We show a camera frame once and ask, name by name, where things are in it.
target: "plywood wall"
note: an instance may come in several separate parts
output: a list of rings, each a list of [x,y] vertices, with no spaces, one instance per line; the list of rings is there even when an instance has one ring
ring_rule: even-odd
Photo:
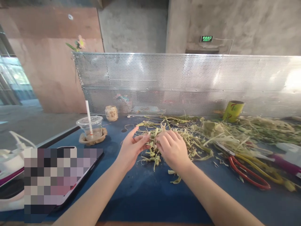
[[[103,52],[97,9],[0,9],[0,24],[44,112],[86,113],[71,49],[65,43],[74,44],[81,35],[86,40],[85,51]]]

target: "perforated metal panel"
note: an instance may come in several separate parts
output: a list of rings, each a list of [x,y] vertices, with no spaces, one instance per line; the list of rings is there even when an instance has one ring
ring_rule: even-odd
[[[301,57],[74,53],[91,113],[211,116],[228,101],[243,114],[301,115]]]

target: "exit sign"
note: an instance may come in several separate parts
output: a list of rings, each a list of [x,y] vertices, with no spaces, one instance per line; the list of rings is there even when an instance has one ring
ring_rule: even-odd
[[[201,42],[212,42],[213,36],[202,35]]]

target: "concrete pillar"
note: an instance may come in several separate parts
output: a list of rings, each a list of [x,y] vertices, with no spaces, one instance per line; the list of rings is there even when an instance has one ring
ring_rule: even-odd
[[[166,53],[185,53],[192,0],[169,0]]]

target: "scissors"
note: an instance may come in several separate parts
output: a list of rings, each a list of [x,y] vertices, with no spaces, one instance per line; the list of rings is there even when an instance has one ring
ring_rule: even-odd
[[[231,168],[237,172],[243,179],[245,179],[246,181],[248,181],[249,183],[255,185],[256,187],[262,189],[262,190],[270,190],[271,186],[269,185],[268,182],[266,182],[263,178],[261,178],[260,176],[258,176],[256,173],[252,172],[251,170],[249,170],[248,168],[246,168],[243,164],[241,164],[236,157],[244,160],[245,162],[249,163],[252,167],[254,167],[254,163],[252,163],[250,160],[248,160],[246,158],[246,156],[242,156],[240,154],[235,154],[234,152],[230,151],[229,149],[227,149],[226,147],[224,147],[223,145],[221,145],[220,143],[216,142],[215,143],[216,147],[218,149],[222,149],[223,151],[225,151],[227,154],[229,154],[228,160],[230,162]],[[242,172],[241,170],[239,170],[239,168],[237,168],[237,166],[239,166],[239,168],[243,169],[245,172],[247,172],[248,174],[250,174],[252,177],[256,178],[257,181],[260,181],[261,184],[257,183],[256,181],[253,181],[251,178],[249,178],[244,172]]]

